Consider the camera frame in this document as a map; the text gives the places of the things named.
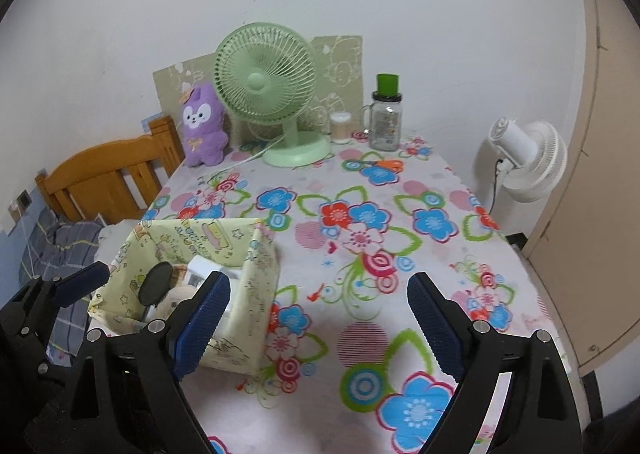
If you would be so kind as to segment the black oval pouch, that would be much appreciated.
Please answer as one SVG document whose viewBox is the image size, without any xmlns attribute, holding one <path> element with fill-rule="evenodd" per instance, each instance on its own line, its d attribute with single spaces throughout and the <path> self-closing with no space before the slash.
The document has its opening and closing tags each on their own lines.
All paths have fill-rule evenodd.
<svg viewBox="0 0 640 454">
<path fill-rule="evenodd" d="M 173 273 L 174 269 L 167 261 L 153 266 L 140 286 L 138 292 L 140 304 L 145 307 L 157 306 L 171 289 Z"/>
</svg>

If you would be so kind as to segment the white USB charger block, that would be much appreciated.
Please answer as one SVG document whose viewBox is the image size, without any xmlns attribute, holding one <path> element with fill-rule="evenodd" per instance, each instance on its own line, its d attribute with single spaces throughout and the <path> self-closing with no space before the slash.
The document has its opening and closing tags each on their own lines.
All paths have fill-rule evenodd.
<svg viewBox="0 0 640 454">
<path fill-rule="evenodd" d="M 210 274 L 215 272 L 223 273 L 227 278 L 230 278 L 230 280 L 238 280 L 242 273 L 240 269 L 222 266 L 203 256 L 195 256 L 186 265 L 186 276 L 184 277 L 183 283 L 198 287 L 206 281 L 206 278 L 208 278 Z"/>
</svg>

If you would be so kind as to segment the plaid blue bedding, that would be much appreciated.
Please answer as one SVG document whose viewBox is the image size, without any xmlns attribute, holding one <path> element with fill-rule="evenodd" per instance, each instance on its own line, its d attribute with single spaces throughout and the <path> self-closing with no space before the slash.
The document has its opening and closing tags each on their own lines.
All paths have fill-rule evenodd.
<svg viewBox="0 0 640 454">
<path fill-rule="evenodd" d="M 44 208 L 25 246 L 18 269 L 20 286 L 38 276 L 47 281 L 67 278 L 93 263 L 103 227 L 101 219 L 70 222 Z M 47 345 L 54 364 L 71 366 L 76 358 L 88 325 L 89 301 L 85 296 L 58 312 Z"/>
</svg>

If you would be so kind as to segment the white pillow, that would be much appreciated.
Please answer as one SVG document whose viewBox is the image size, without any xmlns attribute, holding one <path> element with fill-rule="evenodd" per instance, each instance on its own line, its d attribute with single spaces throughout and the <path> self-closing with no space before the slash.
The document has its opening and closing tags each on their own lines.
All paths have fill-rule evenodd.
<svg viewBox="0 0 640 454">
<path fill-rule="evenodd" d="M 119 249 L 126 243 L 128 236 L 134 232 L 138 220 L 125 219 L 121 222 L 104 226 L 99 232 L 98 255 L 103 262 L 112 261 Z"/>
</svg>

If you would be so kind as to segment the yellow patterned storage box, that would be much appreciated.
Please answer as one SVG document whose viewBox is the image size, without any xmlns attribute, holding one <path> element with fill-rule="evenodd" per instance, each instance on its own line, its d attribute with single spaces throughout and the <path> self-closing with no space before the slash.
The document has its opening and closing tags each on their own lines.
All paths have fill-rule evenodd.
<svg viewBox="0 0 640 454">
<path fill-rule="evenodd" d="M 172 267 L 167 292 L 158 304 L 144 304 L 139 297 L 143 282 L 162 263 Z M 115 335 L 131 334 L 153 318 L 169 318 L 214 273 L 229 279 L 230 299 L 200 364 L 255 376 L 279 278 L 276 246 L 262 220 L 139 222 L 113 259 L 107 283 L 92 296 L 88 315 Z"/>
</svg>

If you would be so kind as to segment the wooden bed headboard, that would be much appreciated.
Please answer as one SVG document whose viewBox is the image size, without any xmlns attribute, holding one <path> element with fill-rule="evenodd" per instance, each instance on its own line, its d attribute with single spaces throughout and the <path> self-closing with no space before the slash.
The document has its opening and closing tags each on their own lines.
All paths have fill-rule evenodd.
<svg viewBox="0 0 640 454">
<path fill-rule="evenodd" d="M 141 218 L 162 188 L 156 170 L 171 176 L 183 159 L 175 123 L 163 116 L 143 136 L 86 148 L 50 174 L 40 172 L 35 182 L 59 216 L 73 222 L 102 216 L 114 224 Z"/>
</svg>

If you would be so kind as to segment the beige door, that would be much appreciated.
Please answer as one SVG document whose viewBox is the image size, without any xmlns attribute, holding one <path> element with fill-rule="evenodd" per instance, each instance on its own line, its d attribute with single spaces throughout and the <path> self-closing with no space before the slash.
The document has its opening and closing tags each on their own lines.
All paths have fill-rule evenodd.
<svg viewBox="0 0 640 454">
<path fill-rule="evenodd" d="M 639 336 L 639 25 L 624 0 L 584 6 L 567 170 L 524 248 L 581 375 Z"/>
</svg>

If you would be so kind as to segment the floral tablecloth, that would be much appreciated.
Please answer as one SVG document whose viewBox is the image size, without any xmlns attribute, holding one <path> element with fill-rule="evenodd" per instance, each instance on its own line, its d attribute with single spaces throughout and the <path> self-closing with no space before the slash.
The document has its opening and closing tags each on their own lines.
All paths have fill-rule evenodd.
<svg viewBox="0 0 640 454">
<path fill-rule="evenodd" d="M 250 218 L 279 278 L 258 374 L 200 366 L 183 382 L 218 453 L 415 453 L 454 393 L 407 302 L 428 274 L 500 333 L 553 330 L 497 223 L 421 138 L 395 153 L 361 136 L 291 169 L 253 145 L 180 167 L 142 221 Z"/>
</svg>

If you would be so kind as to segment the purple plush rabbit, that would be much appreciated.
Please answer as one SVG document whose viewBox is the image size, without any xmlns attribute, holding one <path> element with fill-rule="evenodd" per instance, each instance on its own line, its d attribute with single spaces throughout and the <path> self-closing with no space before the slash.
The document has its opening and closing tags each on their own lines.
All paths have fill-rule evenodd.
<svg viewBox="0 0 640 454">
<path fill-rule="evenodd" d="M 224 131 L 224 106 L 210 82 L 193 87 L 183 102 L 181 119 L 186 166 L 220 164 L 229 137 Z"/>
</svg>

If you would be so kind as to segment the white clip fan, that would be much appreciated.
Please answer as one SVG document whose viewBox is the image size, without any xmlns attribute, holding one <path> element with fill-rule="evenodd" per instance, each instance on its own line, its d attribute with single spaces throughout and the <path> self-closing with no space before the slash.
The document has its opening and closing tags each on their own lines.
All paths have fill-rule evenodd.
<svg viewBox="0 0 640 454">
<path fill-rule="evenodd" d="M 567 164 L 567 148 L 551 124 L 536 120 L 520 126 L 515 120 L 498 119 L 488 140 L 501 156 L 498 185 L 518 203 L 543 200 L 560 183 Z"/>
</svg>

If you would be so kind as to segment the green desk fan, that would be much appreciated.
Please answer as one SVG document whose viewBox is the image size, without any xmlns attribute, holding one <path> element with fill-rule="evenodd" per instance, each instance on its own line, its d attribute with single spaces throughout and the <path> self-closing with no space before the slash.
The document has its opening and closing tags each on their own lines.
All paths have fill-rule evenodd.
<svg viewBox="0 0 640 454">
<path fill-rule="evenodd" d="M 213 82 L 218 99 L 243 122 L 282 127 L 262 154 L 267 165 L 308 166 L 330 154 L 324 134 L 297 128 L 314 99 L 317 71 L 312 47 L 295 30 L 250 23 L 230 32 L 215 52 Z"/>
</svg>

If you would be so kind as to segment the cotton swab container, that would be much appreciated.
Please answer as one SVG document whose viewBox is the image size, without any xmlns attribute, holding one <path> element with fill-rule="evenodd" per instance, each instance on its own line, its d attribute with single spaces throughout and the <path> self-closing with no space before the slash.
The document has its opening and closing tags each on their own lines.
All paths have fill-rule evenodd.
<svg viewBox="0 0 640 454">
<path fill-rule="evenodd" d="M 332 112 L 330 114 L 330 133 L 334 144 L 346 144 L 352 137 L 352 114 Z"/>
</svg>

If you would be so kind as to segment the glass jar green lid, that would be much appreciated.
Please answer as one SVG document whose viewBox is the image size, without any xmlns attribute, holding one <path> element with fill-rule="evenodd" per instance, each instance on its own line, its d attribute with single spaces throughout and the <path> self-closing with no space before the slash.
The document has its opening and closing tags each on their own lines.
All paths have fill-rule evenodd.
<svg viewBox="0 0 640 454">
<path fill-rule="evenodd" d="M 394 152 L 400 147 L 401 100 L 399 76 L 377 74 L 372 102 L 362 108 L 363 129 L 375 151 Z"/>
</svg>

